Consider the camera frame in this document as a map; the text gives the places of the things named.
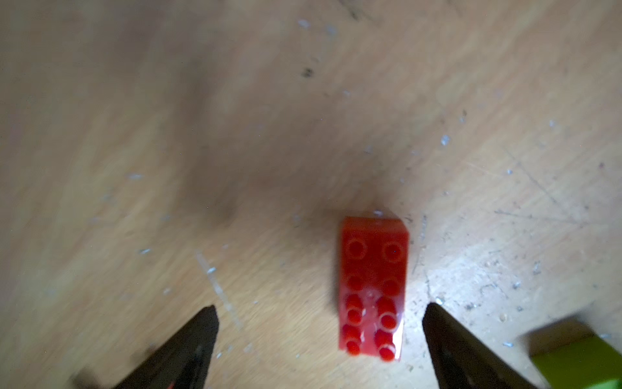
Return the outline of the red long lego brick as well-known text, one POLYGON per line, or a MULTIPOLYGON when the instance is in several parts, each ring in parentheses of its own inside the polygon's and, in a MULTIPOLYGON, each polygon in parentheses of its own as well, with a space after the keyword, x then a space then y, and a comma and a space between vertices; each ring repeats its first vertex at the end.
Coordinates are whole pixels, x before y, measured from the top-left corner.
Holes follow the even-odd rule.
POLYGON ((410 233, 400 219, 347 217, 340 236, 339 347, 401 358, 410 233))

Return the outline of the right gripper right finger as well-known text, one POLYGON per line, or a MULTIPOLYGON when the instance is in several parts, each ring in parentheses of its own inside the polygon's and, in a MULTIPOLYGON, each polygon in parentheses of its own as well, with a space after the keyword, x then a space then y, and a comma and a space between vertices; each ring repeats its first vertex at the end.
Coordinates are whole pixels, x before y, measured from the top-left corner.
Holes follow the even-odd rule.
POLYGON ((440 388, 533 388, 437 303, 422 320, 440 388))

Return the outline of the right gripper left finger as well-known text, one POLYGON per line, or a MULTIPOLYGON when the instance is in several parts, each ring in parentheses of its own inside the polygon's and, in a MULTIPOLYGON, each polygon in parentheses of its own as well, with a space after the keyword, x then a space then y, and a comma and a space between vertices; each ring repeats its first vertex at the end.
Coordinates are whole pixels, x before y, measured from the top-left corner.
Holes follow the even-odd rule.
POLYGON ((215 306, 202 308, 117 388, 204 388, 219 332, 215 306))

